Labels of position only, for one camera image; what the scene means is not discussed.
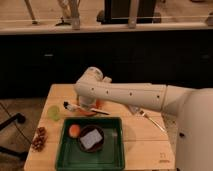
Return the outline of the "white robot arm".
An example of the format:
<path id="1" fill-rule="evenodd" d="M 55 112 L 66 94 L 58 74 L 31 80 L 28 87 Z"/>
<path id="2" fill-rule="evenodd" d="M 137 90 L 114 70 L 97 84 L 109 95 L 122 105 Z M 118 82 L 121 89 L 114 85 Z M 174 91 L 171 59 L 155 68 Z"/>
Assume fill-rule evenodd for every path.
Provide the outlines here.
<path id="1" fill-rule="evenodd" d="M 89 67 L 74 89 L 81 106 L 101 99 L 176 115 L 176 170 L 213 171 L 213 88 L 104 82 L 101 70 Z"/>

